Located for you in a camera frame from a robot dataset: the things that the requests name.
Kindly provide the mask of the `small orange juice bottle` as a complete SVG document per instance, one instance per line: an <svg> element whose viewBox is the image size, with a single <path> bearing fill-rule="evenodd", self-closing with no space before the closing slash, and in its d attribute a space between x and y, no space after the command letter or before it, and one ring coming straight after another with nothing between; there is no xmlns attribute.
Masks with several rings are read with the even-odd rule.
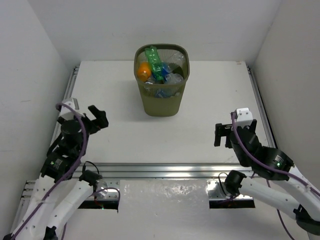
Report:
<svg viewBox="0 0 320 240"><path fill-rule="evenodd" d="M142 82L147 82L152 75L152 70L148 62L142 62L137 70L137 77Z"/></svg>

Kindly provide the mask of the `green plastic bottle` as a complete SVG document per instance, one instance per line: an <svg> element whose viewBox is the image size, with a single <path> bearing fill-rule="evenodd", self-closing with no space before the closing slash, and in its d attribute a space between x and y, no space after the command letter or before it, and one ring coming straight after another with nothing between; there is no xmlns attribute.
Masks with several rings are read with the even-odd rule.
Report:
<svg viewBox="0 0 320 240"><path fill-rule="evenodd" d="M144 50L147 62L150 65L151 73L156 82L160 84L165 83L165 71L163 68L163 62L158 53L158 49L151 45Z"/></svg>

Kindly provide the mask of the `blue label bottle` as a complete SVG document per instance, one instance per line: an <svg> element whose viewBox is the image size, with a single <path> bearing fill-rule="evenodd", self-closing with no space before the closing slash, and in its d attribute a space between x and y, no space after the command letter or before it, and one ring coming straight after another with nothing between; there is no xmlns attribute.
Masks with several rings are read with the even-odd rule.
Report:
<svg viewBox="0 0 320 240"><path fill-rule="evenodd" d="M172 69L166 63L162 64L162 75L165 83L172 77Z"/></svg>

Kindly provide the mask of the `clear unlabelled bottle white cap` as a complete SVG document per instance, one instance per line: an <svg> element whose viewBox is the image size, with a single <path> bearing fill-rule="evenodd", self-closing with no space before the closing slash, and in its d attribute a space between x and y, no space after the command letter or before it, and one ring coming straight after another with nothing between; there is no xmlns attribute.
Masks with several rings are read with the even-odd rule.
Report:
<svg viewBox="0 0 320 240"><path fill-rule="evenodd" d="M168 64L172 70L172 72L184 65L186 62L185 55L181 52L176 52L172 56L170 56L167 60L164 61L164 63Z"/></svg>

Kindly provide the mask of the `clear bottle colourful label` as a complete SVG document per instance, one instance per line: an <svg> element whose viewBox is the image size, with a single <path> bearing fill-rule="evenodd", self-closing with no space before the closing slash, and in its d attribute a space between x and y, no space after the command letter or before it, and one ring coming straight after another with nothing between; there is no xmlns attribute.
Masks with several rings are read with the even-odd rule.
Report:
<svg viewBox="0 0 320 240"><path fill-rule="evenodd" d="M172 98L175 95L175 92L170 88L163 88L160 84L156 84L155 82L147 81L145 83L144 92L148 97L156 98L156 99L167 99Z"/></svg>

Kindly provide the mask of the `clear bottle green-white label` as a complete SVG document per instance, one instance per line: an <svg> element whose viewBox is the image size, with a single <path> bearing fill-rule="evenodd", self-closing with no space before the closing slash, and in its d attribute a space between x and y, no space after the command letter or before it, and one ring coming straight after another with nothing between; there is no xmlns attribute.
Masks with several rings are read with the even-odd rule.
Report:
<svg viewBox="0 0 320 240"><path fill-rule="evenodd" d="M184 78L178 73L168 73L164 77L164 83L167 85L179 84L184 81Z"/></svg>

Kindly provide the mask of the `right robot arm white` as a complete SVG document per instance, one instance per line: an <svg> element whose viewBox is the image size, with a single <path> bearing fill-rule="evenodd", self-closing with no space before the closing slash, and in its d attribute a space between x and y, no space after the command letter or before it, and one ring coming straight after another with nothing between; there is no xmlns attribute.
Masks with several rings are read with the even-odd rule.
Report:
<svg viewBox="0 0 320 240"><path fill-rule="evenodd" d="M320 234L320 191L299 171L293 160L283 151L263 146L256 135L255 119L239 124L215 125L214 146L226 138L225 147L233 149L241 166L251 168L254 174L272 182L281 193L255 182L246 174L231 170L221 184L225 194L234 198L248 195L276 208L294 219L311 237Z"/></svg>

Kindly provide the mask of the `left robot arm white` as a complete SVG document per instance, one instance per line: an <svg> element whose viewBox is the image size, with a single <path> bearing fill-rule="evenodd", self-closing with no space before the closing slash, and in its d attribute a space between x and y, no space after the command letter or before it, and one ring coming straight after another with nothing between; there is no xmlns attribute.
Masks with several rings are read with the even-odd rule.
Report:
<svg viewBox="0 0 320 240"><path fill-rule="evenodd" d="M88 107L94 119L67 103L58 103L56 108L60 133L47 151L25 215L18 226L4 236L5 240L56 240L58 230L83 201L95 193L102 179L100 174L85 170L67 197L57 203L63 182L72 178L86 153L89 137L107 128L109 121L106 112L94 105Z"/></svg>

